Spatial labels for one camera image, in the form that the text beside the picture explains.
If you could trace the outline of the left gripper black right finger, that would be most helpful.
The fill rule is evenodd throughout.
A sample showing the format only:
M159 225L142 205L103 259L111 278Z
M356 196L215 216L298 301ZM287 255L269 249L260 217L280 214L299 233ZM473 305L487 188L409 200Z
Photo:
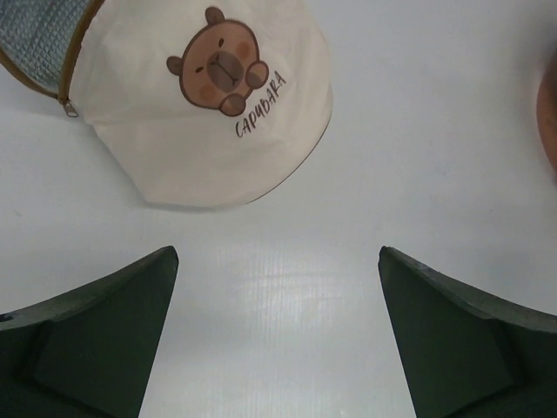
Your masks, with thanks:
M384 246L379 277L418 417L554 417L556 318Z

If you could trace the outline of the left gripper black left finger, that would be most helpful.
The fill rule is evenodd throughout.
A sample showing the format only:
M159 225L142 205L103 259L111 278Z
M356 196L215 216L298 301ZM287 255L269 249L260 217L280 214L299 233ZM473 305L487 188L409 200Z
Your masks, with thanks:
M3 417L137 417L178 275L166 246L1 316Z

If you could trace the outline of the beige round mesh laundry bag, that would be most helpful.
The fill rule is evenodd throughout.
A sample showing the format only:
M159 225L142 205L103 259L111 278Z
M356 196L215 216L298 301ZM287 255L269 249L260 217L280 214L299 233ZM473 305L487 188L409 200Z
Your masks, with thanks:
M4 1L1 63L89 125L143 198L249 204L332 116L330 54L291 1Z

